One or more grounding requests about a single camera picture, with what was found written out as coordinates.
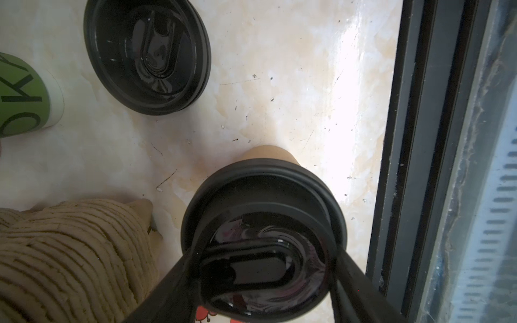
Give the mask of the black plastic cup lid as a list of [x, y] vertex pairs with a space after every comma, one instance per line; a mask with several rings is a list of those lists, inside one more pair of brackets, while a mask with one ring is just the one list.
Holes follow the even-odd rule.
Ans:
[[195, 303], [248, 322], [285, 322], [317, 307], [347, 228], [327, 185], [283, 160], [237, 161], [211, 175], [183, 217]]

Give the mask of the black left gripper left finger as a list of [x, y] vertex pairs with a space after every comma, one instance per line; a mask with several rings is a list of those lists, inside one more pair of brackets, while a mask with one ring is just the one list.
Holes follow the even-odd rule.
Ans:
[[193, 322], [201, 295], [199, 266], [206, 247], [190, 248], [125, 322]]

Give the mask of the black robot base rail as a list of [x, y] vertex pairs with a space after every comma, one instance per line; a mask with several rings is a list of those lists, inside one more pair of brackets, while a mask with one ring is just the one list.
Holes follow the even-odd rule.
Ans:
[[417, 319], [490, 1], [404, 1], [367, 277]]

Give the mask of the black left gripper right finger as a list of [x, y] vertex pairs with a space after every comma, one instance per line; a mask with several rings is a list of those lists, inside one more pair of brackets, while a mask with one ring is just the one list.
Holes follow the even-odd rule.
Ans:
[[343, 247], [337, 249], [330, 287], [335, 322], [405, 322]]

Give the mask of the white paper cup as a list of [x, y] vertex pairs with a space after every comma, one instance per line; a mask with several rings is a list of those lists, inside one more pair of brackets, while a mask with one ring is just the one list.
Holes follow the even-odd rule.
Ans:
[[236, 161], [239, 162], [252, 159], [275, 159], [300, 165], [291, 153], [274, 145], [261, 145], [251, 148], [237, 158]]

